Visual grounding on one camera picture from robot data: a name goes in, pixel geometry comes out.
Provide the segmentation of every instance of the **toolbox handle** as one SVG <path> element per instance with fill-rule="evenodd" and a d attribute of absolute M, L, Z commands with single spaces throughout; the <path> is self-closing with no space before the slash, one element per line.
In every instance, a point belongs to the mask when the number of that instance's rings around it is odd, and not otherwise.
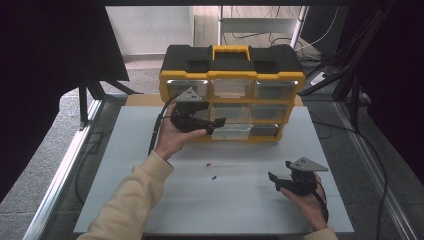
<path fill-rule="evenodd" d="M 215 53 L 245 53 L 247 60 L 250 61 L 247 45 L 215 45 L 212 47 L 212 60 L 215 60 Z"/>

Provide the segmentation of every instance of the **toolbox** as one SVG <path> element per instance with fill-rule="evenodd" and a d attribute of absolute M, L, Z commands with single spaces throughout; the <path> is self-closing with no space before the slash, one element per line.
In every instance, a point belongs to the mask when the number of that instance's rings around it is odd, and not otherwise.
<path fill-rule="evenodd" d="M 192 88 L 209 108 L 197 118 L 227 118 L 199 141 L 272 142 L 282 138 L 305 75 L 289 45 L 168 47 L 159 75 L 166 102 Z"/>

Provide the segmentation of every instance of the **metal bracket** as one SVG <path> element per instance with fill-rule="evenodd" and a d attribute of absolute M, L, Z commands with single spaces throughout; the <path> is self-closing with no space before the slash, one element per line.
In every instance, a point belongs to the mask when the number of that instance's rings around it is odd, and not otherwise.
<path fill-rule="evenodd" d="M 296 162 L 290 162 L 287 165 L 288 168 L 299 170 L 302 172 L 313 172 L 313 171 L 320 171 L 320 172 L 326 172 L 328 171 L 328 168 L 308 159 L 305 157 L 301 157 Z"/>
<path fill-rule="evenodd" d="M 180 94 L 180 96 L 176 99 L 177 102 L 201 102 L 202 98 L 197 95 L 197 93 L 193 90 L 192 87 L 185 90 Z"/>

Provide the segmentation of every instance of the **human hand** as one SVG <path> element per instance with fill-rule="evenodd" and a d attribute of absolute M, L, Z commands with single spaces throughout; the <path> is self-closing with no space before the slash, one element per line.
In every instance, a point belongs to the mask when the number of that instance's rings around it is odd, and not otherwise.
<path fill-rule="evenodd" d="M 322 199 L 325 199 L 325 193 L 321 187 L 321 178 L 318 176 L 318 174 L 314 174 L 317 182 L 320 183 L 318 184 L 316 192 Z M 314 195 L 309 194 L 306 196 L 298 196 L 285 188 L 280 188 L 280 192 L 297 205 L 303 217 L 306 219 L 306 221 L 308 221 L 309 226 L 311 226 L 313 231 L 319 231 L 328 228 L 321 209 L 321 205 Z"/>
<path fill-rule="evenodd" d="M 174 108 L 175 104 L 172 104 L 166 110 L 165 117 L 160 125 L 158 144 L 154 150 L 165 161 L 174 153 L 180 151 L 186 142 L 206 134 L 206 129 L 199 129 L 188 133 L 182 133 L 178 130 L 169 119 Z"/>

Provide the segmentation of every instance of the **beige sleeve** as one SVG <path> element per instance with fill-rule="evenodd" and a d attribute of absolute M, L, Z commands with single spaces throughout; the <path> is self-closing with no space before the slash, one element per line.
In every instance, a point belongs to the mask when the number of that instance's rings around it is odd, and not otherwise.
<path fill-rule="evenodd" d="M 303 240 L 337 240 L 336 233 L 333 229 L 326 228 L 313 233 L 310 233 L 303 237 Z"/>
<path fill-rule="evenodd" d="M 78 239 L 136 239 L 143 234 L 150 210 L 163 194 L 163 184 L 174 168 L 154 151 L 121 181 L 100 209 L 87 233 Z"/>

